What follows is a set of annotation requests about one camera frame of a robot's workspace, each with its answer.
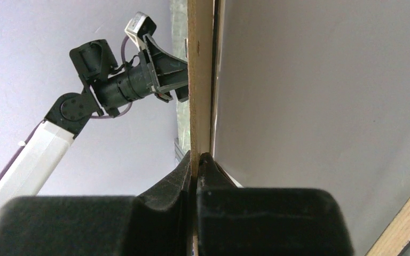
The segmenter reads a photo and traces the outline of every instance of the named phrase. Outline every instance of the cable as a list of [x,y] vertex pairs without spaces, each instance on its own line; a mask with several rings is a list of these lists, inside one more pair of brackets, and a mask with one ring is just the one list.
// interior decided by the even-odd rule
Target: cable
[[[122,70],[122,68],[124,68],[125,70],[127,69],[127,61],[126,61],[126,59],[125,59],[125,46],[127,45],[128,39],[130,39],[130,38],[128,37],[128,35],[126,35],[126,36],[123,38],[122,46],[120,47],[120,56],[122,57],[122,65],[121,65],[117,70],[113,71],[113,72],[111,73],[112,75],[115,75],[115,74],[117,74],[118,72],[120,72],[120,71]],[[128,65],[132,66],[133,61],[134,61],[134,59],[135,59],[136,56],[137,56],[137,55],[135,55],[135,56],[131,59],[131,61],[128,63]],[[124,111],[122,111],[122,112],[121,112],[118,116],[116,116],[116,117],[120,117],[120,116],[123,116],[124,114],[128,113],[128,111],[130,111],[132,105],[133,105],[133,102],[128,103],[127,108],[126,108]],[[93,116],[93,115],[92,115],[92,116],[90,117],[90,119],[111,119],[111,118],[112,118],[112,116],[109,116],[109,115],[107,115],[107,116]]]

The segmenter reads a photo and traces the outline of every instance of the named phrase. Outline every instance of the white wall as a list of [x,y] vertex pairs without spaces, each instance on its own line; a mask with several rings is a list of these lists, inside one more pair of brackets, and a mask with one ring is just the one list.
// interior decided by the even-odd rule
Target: white wall
[[226,0],[216,161],[315,187],[364,255],[410,196],[410,1]]
[[[60,95],[82,84],[69,50],[107,39],[120,63],[123,29],[137,11],[170,52],[168,0],[0,1],[0,170]],[[127,58],[136,54],[127,45]],[[154,96],[125,116],[90,120],[41,194],[138,194],[174,168],[175,103]]]

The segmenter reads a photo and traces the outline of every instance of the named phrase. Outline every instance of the robotic arm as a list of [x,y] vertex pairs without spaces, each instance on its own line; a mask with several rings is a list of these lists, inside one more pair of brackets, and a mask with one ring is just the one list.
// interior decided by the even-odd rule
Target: robotic arm
[[125,28],[139,49],[135,67],[132,60],[126,62],[124,58],[118,67],[104,39],[70,51],[82,92],[59,97],[4,168],[0,174],[0,208],[14,197],[37,194],[89,119],[118,117],[119,107],[150,94],[169,102],[173,99],[170,91],[175,91],[180,102],[188,99],[187,63],[157,46],[152,38],[155,30],[156,24],[141,12]]

